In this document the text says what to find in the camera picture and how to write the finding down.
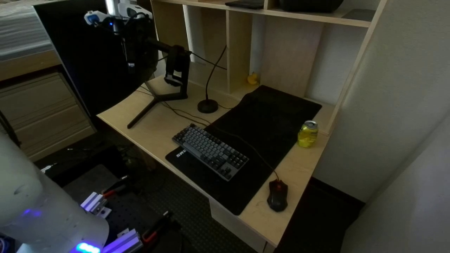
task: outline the mouse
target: mouse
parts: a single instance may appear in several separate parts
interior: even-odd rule
[[[269,207],[276,211],[276,213],[282,213],[283,210],[286,210],[287,207],[287,185],[284,185],[284,182],[282,180],[273,180],[269,183],[269,199],[268,199],[268,204]]]

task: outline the can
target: can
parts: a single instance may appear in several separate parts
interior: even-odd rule
[[[299,145],[301,148],[314,147],[315,141],[318,140],[318,134],[318,124],[315,121],[306,121],[299,133]]]

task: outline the keyboard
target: keyboard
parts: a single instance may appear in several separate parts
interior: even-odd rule
[[[173,137],[173,141],[225,182],[231,182],[249,162],[248,157],[194,124]]]

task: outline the desk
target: desk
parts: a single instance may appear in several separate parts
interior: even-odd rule
[[[162,78],[152,81],[152,86],[159,90],[168,90],[171,86],[165,85]],[[218,93],[210,92],[210,98],[216,99],[223,107],[214,114],[197,113],[197,103],[204,99],[204,89],[201,86],[189,86],[189,99],[180,102],[171,102],[171,107],[176,110],[187,112],[196,117],[204,119],[209,123],[218,120],[228,110],[237,106],[244,95],[251,92],[252,88],[245,88],[235,93]],[[297,209],[297,204],[320,162],[324,148],[328,144],[329,137],[320,133],[315,148],[301,150],[294,145],[289,155],[276,169],[280,179],[289,185],[289,207],[283,213],[275,213],[269,209],[266,200],[269,196],[269,182],[275,180],[272,175],[262,189],[256,193],[252,202],[246,206],[239,217],[232,216],[220,203],[217,203],[209,193],[201,190],[194,182],[185,176],[178,168],[175,168],[166,155],[176,150],[176,144],[172,138],[186,128],[192,121],[176,116],[171,109],[164,105],[156,106],[148,113],[133,130],[127,130],[127,124],[152,100],[147,88],[140,88],[130,98],[110,110],[99,114],[106,124],[124,135],[149,157],[156,159],[161,165],[179,176],[187,185],[199,190],[210,200],[211,216],[216,221],[234,232],[238,238],[252,247],[255,251],[262,252],[272,247],[276,248]],[[322,107],[317,116],[318,124],[328,124],[327,120],[332,119],[334,109]]]

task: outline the light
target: light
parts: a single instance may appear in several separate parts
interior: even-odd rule
[[[88,245],[88,244],[79,244],[75,249],[76,249],[78,253],[100,253],[99,248],[95,248],[95,247]]]

